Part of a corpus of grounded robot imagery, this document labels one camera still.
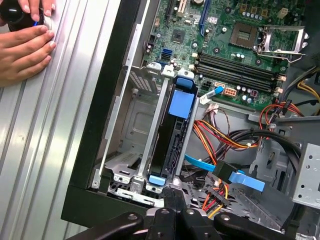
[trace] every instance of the finger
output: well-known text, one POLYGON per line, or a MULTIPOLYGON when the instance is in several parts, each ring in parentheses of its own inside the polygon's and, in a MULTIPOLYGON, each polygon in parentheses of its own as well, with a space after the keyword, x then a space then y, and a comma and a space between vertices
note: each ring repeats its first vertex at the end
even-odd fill
POLYGON ((39 22, 40 17, 39 17, 39 4, 40 4, 40 0, 29 0, 29 4, 30 4, 30 14, 31 14, 31 18, 36 21, 39 22))
POLYGON ((28 0, 18 0, 20 7, 22 10, 29 14, 30 13, 30 6, 29 6, 29 1, 28 0))
POLYGON ((55 47, 56 43, 54 41, 48 42, 38 51, 16 60, 13 64, 18 71, 30 68, 46 59, 46 57, 55 49, 55 47))
POLYGON ((52 0, 52 10, 56 10, 56 0, 52 0))
POLYGON ((41 49, 54 35, 53 31, 47 31, 45 34, 37 36, 24 44, 10 48, 9 51, 15 60, 20 59, 41 49))
POLYGON ((34 66, 28 67, 27 69, 24 69, 18 72, 17 79, 19 81, 22 81, 40 73, 46 66, 48 66, 48 64, 50 63, 50 60, 51 60, 51 56, 47 56, 42 62, 39 62, 34 66))
POLYGON ((42 7, 44 15, 51 17, 52 0, 42 0, 42 7))
POLYGON ((24 44, 31 39, 34 39, 40 35, 43 35, 48 31, 48 28, 44 25, 34 26, 22 29, 20 31, 8 32, 0 34, 0 47, 12 48, 21 44, 24 44))

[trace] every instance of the ribbed aluminum panel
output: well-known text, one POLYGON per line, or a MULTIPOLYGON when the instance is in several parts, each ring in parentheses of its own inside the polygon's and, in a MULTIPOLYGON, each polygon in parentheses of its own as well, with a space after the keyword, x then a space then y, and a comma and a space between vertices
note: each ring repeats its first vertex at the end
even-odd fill
POLYGON ((1 240, 85 229, 60 217, 120 1, 56 0, 50 65, 0 90, 1 240))

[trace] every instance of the human hand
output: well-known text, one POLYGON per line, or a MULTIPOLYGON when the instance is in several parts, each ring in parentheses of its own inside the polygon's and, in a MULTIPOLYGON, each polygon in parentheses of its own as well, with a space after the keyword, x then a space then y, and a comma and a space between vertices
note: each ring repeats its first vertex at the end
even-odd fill
MULTIPOLYGON (((40 0, 18 0, 22 10, 31 15, 31 18, 39 22, 40 0)), ((52 10, 56 10, 56 0, 41 0, 44 15, 50 17, 52 10)))
POLYGON ((41 72, 50 62, 56 43, 46 26, 0 34, 0 88, 41 72))

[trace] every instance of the blue tab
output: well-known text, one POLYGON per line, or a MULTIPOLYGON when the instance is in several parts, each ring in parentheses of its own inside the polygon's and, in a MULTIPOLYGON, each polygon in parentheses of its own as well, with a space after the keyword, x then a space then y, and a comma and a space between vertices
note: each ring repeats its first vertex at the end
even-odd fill
POLYGON ((194 94, 175 90, 168 113, 173 116, 188 119, 194 98, 194 94))
MULTIPOLYGON (((185 159, 188 163, 190 163, 191 165, 196 166, 196 167, 198 167, 198 168, 201 168, 201 169, 203 169, 203 170, 207 170, 207 171, 209 171, 209 172, 211 172, 211 173, 212 173, 212 172, 215 170, 215 168, 216 168, 216 166, 214 166, 214 165, 212 165, 212 164, 210 164, 210 163, 206 163, 206 162, 203 162, 203 161, 199 161, 199 160, 197 160, 197 159, 195 159, 195 158, 193 158, 193 157, 191 157, 191 156, 188 156, 187 154, 184 155, 184 159, 185 159)), ((239 170, 238 173, 244 174, 245 172, 239 170)))
POLYGON ((240 172, 232 172, 229 181, 232 183, 243 184, 249 188, 256 189, 260 192, 264 190, 265 183, 240 172))
POLYGON ((224 88, 222 86, 218 86, 214 89, 215 94, 220 94, 224 91, 224 88))
POLYGON ((176 84, 177 85, 180 85, 180 86, 183 86, 183 87, 186 87, 188 89, 191 89, 192 86, 194 85, 194 83, 189 80, 189 79, 185 79, 183 77, 179 77, 177 80, 176 80, 176 84))
POLYGON ((150 175, 149 182, 158 186, 164 186, 166 184, 166 179, 163 177, 150 175))

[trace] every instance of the red wire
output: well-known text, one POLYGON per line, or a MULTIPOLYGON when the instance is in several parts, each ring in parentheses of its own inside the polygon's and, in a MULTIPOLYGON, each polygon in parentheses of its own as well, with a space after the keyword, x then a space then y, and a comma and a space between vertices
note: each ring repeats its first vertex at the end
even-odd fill
POLYGON ((204 211, 208 211, 216 202, 216 199, 214 199, 205 209, 204 211))

